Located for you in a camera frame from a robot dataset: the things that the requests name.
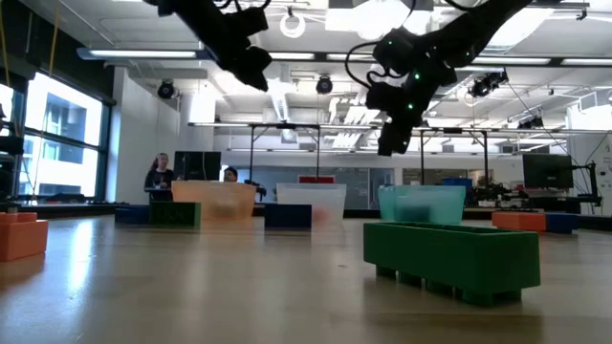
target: teal transparent container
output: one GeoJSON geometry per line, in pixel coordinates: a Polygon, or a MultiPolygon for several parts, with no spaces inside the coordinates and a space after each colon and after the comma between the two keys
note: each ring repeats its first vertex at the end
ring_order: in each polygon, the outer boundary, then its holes
{"type": "Polygon", "coordinates": [[[464,186],[399,185],[379,189],[381,218],[391,222],[459,225],[465,199],[464,186]]]}

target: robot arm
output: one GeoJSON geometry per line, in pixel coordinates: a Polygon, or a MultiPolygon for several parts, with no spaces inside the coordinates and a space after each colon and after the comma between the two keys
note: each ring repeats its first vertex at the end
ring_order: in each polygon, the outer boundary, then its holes
{"type": "Polygon", "coordinates": [[[217,65],[233,73],[238,80],[268,91],[263,70],[272,62],[264,50],[251,45],[248,37],[268,29],[264,9],[248,8],[221,13],[212,0],[144,0],[158,7],[160,16],[176,13],[205,44],[217,65]]]}
{"type": "Polygon", "coordinates": [[[404,28],[394,29],[376,44],[374,58],[387,72],[409,75],[402,87],[382,82],[369,86],[366,106],[385,111],[392,119],[382,128],[379,155],[405,153],[412,129],[421,124],[421,115],[438,87],[456,82],[454,68],[470,64],[497,30],[531,2],[490,0],[439,31],[419,36],[404,28]]]}

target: dome camera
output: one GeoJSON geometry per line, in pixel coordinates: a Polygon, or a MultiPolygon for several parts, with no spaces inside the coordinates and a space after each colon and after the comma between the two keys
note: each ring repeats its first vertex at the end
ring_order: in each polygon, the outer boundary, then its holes
{"type": "Polygon", "coordinates": [[[322,75],[318,79],[317,83],[317,93],[320,95],[327,95],[332,92],[334,89],[334,84],[332,83],[332,79],[328,75],[322,75]]]}
{"type": "Polygon", "coordinates": [[[172,80],[162,80],[162,86],[157,90],[157,95],[161,99],[172,99],[177,96],[174,82],[172,80]]]}

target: woman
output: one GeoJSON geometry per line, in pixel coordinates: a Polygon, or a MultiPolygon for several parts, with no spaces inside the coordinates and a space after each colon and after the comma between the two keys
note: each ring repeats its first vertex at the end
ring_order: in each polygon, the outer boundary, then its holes
{"type": "Polygon", "coordinates": [[[157,155],[144,180],[144,190],[149,193],[151,201],[172,201],[172,180],[174,172],[168,169],[168,155],[157,155]]]}
{"type": "Polygon", "coordinates": [[[238,171],[233,167],[228,167],[224,171],[223,182],[225,183],[236,183],[238,182],[238,171]]]}

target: clear plastic bin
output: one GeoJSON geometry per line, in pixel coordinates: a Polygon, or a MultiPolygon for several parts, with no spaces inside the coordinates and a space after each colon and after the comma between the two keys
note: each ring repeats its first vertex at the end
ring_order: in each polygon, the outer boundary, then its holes
{"type": "Polygon", "coordinates": [[[252,217],[256,187],[243,183],[172,182],[174,202],[202,205],[202,221],[244,220],[252,217]]]}
{"type": "Polygon", "coordinates": [[[344,217],[346,184],[278,183],[279,204],[311,204],[313,223],[339,224],[344,217]]]}
{"type": "Polygon", "coordinates": [[[381,218],[391,222],[459,225],[466,199],[464,186],[388,186],[379,189],[381,218]]]}

